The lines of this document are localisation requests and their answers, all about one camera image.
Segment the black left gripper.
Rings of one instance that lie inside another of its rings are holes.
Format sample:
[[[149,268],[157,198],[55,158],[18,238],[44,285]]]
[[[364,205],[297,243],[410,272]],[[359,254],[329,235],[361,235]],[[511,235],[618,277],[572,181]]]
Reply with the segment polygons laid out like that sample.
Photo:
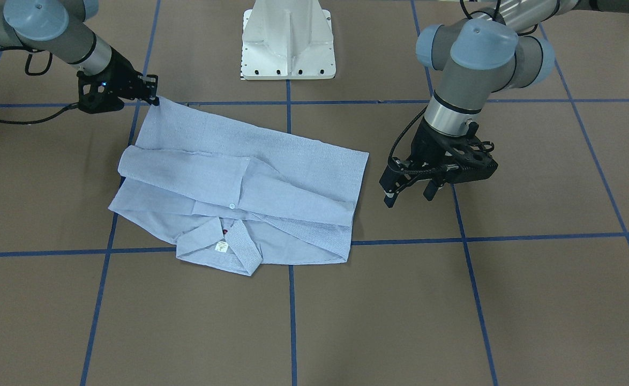
[[[425,177],[431,177],[423,195],[433,201],[445,183],[457,184],[490,178],[498,168],[491,152],[495,145],[481,141],[476,133],[477,122],[469,120],[462,127],[466,134],[446,135],[420,120],[411,142],[410,162],[391,157],[381,174],[380,186],[385,192],[386,207],[392,208],[398,195]]]

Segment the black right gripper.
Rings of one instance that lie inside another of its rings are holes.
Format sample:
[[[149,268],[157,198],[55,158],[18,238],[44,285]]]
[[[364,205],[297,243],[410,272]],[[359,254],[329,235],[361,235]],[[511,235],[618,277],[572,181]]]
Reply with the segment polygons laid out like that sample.
[[[124,107],[124,99],[141,100],[155,107],[160,105],[157,95],[146,95],[146,90],[157,91],[159,77],[136,71],[128,59],[116,50],[112,51],[103,71],[94,75],[77,71],[77,78],[77,108],[84,113],[118,112]]]

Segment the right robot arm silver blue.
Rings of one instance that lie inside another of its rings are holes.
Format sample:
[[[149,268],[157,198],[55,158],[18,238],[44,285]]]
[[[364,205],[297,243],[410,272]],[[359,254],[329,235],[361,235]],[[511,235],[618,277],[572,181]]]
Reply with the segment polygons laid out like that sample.
[[[0,50],[45,51],[77,69],[84,113],[117,112],[125,100],[157,106],[158,77],[137,71],[85,22],[97,1],[0,1]]]

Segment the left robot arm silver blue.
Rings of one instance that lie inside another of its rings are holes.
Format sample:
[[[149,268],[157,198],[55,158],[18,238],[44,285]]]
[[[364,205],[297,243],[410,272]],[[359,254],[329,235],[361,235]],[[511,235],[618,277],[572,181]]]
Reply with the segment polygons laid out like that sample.
[[[413,120],[418,124],[410,156],[390,153],[380,186],[385,204],[417,182],[427,181],[431,201],[445,184],[490,178],[498,168],[494,144],[476,136],[488,97],[545,80],[555,65],[550,42],[533,36],[539,24],[572,10],[629,14],[629,1],[498,1],[469,12],[455,24],[420,32],[415,54],[443,73],[432,98]]]

